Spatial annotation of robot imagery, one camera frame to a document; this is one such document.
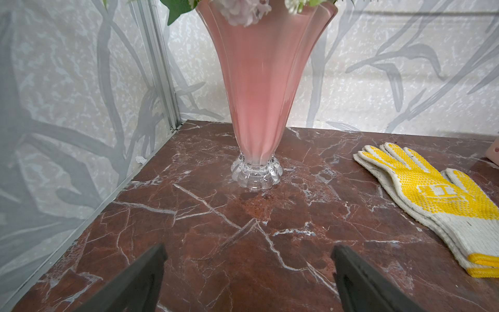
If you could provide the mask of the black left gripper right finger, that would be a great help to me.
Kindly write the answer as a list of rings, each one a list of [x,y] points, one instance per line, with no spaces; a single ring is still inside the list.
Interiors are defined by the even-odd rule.
[[[350,247],[335,245],[331,258],[344,311],[423,311]]]

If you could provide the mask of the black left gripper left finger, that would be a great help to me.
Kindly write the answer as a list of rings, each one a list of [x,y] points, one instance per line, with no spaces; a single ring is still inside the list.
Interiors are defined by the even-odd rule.
[[[155,311],[168,259],[164,244],[144,252],[77,311]]]

